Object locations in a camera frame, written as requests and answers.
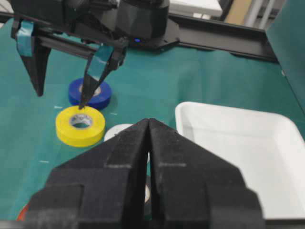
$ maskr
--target green panel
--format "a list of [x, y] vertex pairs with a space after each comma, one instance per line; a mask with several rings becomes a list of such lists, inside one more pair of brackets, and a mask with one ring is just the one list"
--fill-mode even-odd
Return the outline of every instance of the green panel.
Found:
[[[38, 98], [10, 38], [11, 24], [0, 30], [0, 219], [15, 219], [52, 168], [88, 149], [57, 139], [61, 110], [54, 109], [69, 106], [69, 83], [83, 77], [86, 61], [53, 50], [45, 94]], [[148, 117], [175, 128], [175, 107], [194, 101], [283, 114], [305, 133], [305, 116], [275, 63], [181, 47], [160, 53], [130, 49], [106, 81], [113, 90], [103, 110], [106, 130]]]
[[267, 31], [268, 40], [305, 111], [304, 0], [286, 1]]

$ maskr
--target white tray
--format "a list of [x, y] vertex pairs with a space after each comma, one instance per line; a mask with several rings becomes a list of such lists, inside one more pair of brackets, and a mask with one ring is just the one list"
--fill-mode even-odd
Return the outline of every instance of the white tray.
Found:
[[290, 119], [193, 102], [175, 115], [181, 135], [240, 168], [265, 219], [305, 218], [305, 144]]

